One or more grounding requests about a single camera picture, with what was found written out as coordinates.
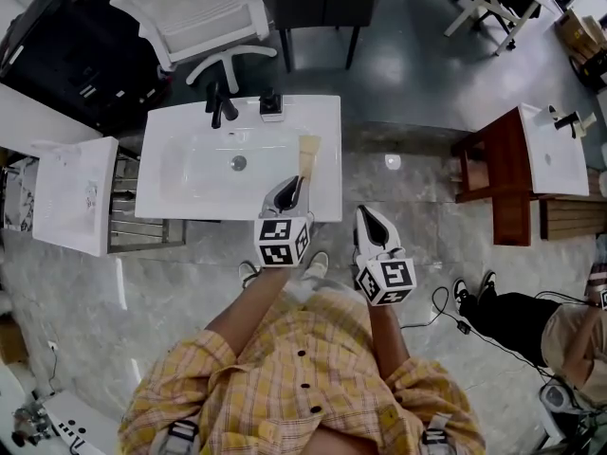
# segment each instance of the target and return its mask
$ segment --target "black pants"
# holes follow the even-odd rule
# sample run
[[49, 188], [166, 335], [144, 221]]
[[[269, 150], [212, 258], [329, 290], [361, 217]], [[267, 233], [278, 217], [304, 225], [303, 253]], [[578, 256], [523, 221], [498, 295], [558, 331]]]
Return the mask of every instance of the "black pants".
[[485, 337], [492, 337], [532, 364], [546, 367], [542, 357], [542, 332], [560, 304], [520, 293], [497, 295], [489, 288], [480, 300], [470, 295], [460, 314]]

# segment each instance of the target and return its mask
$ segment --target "person's foot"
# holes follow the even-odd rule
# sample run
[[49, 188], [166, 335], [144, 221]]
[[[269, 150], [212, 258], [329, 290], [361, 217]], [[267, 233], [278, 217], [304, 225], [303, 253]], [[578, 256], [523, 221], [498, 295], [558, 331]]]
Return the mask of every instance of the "person's foot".
[[464, 282], [464, 280], [461, 278], [455, 280], [455, 283], [453, 284], [453, 298], [455, 299], [455, 306], [457, 307], [458, 313], [462, 306], [462, 301], [469, 296], [470, 293], [468, 291], [468, 287], [466, 286], [466, 282]]
[[243, 261], [240, 263], [240, 266], [238, 266], [238, 278], [240, 278], [243, 288], [247, 288], [249, 284], [259, 276], [260, 273], [261, 269], [256, 267], [250, 261]]
[[303, 273], [303, 278], [317, 277], [324, 278], [326, 271], [329, 269], [329, 255], [324, 251], [319, 251], [310, 260], [307, 269]]
[[495, 282], [497, 280], [497, 275], [495, 271], [489, 270], [485, 273], [485, 277], [483, 278], [483, 282], [481, 283], [481, 291], [478, 293], [478, 300], [481, 299], [483, 294], [489, 289], [493, 289], [495, 291]]

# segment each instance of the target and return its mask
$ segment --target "wooden brush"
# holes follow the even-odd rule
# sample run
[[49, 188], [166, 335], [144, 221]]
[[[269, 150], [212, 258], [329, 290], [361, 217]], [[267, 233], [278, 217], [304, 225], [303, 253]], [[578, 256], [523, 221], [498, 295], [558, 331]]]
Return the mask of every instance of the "wooden brush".
[[300, 136], [300, 177], [312, 179], [316, 154], [320, 147], [321, 138], [319, 136]]

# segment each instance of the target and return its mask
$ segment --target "gray tile floor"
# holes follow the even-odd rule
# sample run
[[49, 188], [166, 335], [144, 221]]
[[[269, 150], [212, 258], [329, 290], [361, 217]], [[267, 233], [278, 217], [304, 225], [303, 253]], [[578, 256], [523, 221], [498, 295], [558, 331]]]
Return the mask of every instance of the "gray tile floor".
[[[344, 70], [351, 29], [295, 29], [294, 71], [285, 72], [278, 32], [263, 42], [279, 49], [274, 59], [235, 59], [240, 96], [257, 96], [269, 85], [285, 94], [341, 96], [344, 122], [386, 121], [458, 130], [478, 130], [524, 101], [563, 112], [595, 111], [599, 124], [584, 139], [589, 165], [603, 169], [599, 146], [607, 128], [595, 96], [573, 74], [553, 22], [559, 12], [542, 10], [520, 32], [514, 51], [494, 57], [505, 34], [493, 18], [475, 33], [469, 23], [450, 38], [445, 29], [465, 0], [380, 0], [372, 25], [360, 33], [352, 68]], [[205, 100], [208, 82], [225, 82], [220, 64], [193, 87], [185, 78], [197, 64], [181, 65], [173, 94], [163, 106]]]
[[[398, 149], [385, 144], [390, 153]], [[399, 308], [403, 324], [430, 319], [436, 287], [450, 287], [462, 276], [476, 288], [487, 268], [496, 270], [503, 292], [582, 294], [595, 255], [593, 237], [542, 242], [534, 209], [531, 247], [493, 246], [490, 204], [453, 202], [450, 158], [400, 154], [398, 171], [384, 165], [378, 142], [370, 153], [344, 154], [344, 220], [322, 225], [310, 249], [329, 252], [329, 277], [351, 281], [353, 214], [365, 203], [395, 222], [415, 261], [419, 286]], [[51, 339], [59, 344], [55, 388], [70, 388], [117, 420], [152, 362], [239, 294], [237, 265], [254, 258], [248, 223], [190, 222], [185, 246], [106, 258], [40, 243], [26, 233], [3, 231], [3, 238], [3, 283], [40, 385], [48, 389]], [[439, 304], [444, 298], [443, 291], [436, 294]], [[412, 353], [439, 360], [466, 389], [489, 453], [521, 453], [539, 436], [535, 394], [541, 379], [531, 368], [478, 337], [463, 336], [450, 318], [403, 333]]]
[[[312, 250], [328, 250], [329, 275], [349, 282], [356, 204], [368, 203], [391, 217], [419, 279], [399, 311], [403, 323], [430, 318], [437, 286], [449, 287], [463, 276], [474, 287], [489, 267], [497, 271], [501, 291], [581, 295], [595, 254], [592, 237], [540, 241], [536, 209], [531, 247], [493, 246], [490, 204], [454, 204], [453, 166], [440, 139], [452, 141], [453, 133], [441, 128], [476, 130], [525, 101], [597, 112], [600, 124], [584, 139], [594, 167], [603, 167], [598, 145], [607, 141], [596, 100], [576, 80], [554, 35], [556, 14], [543, 11], [520, 33], [516, 50], [494, 58], [503, 33], [491, 19], [478, 34], [463, 27], [450, 39], [442, 35], [461, 5], [381, 0], [373, 24], [360, 34], [349, 72], [343, 70], [349, 29], [294, 30], [290, 74], [280, 53], [273, 60], [235, 61], [241, 96], [258, 95], [268, 85], [288, 94], [341, 96], [343, 122], [352, 125], [344, 128], [344, 221], [320, 227]], [[280, 48], [277, 33], [265, 44]], [[206, 84], [223, 79], [221, 69], [213, 68], [190, 88], [184, 81], [194, 65], [177, 69], [163, 106], [204, 100]], [[140, 136], [131, 142], [137, 147]], [[386, 153], [402, 154], [400, 170], [386, 169]], [[238, 295], [237, 265], [254, 257], [247, 223], [190, 222], [183, 247], [102, 259], [24, 233], [3, 231], [3, 238], [3, 282], [41, 386], [53, 367], [46, 341], [55, 340], [55, 388], [70, 388], [116, 419], [154, 359]], [[442, 295], [437, 293], [439, 302]], [[541, 380], [531, 368], [478, 337], [464, 337], [449, 318], [403, 332], [413, 353], [441, 361], [467, 390], [489, 453], [521, 453], [532, 444], [540, 432], [535, 393]]]

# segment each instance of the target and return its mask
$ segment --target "wooden bench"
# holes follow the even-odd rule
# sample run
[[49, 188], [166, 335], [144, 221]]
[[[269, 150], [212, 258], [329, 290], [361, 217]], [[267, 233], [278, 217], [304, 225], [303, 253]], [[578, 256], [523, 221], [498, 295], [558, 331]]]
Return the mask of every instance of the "wooden bench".
[[600, 234], [607, 230], [607, 199], [600, 193], [600, 172], [588, 169], [590, 195], [540, 197], [540, 237], [547, 241]]

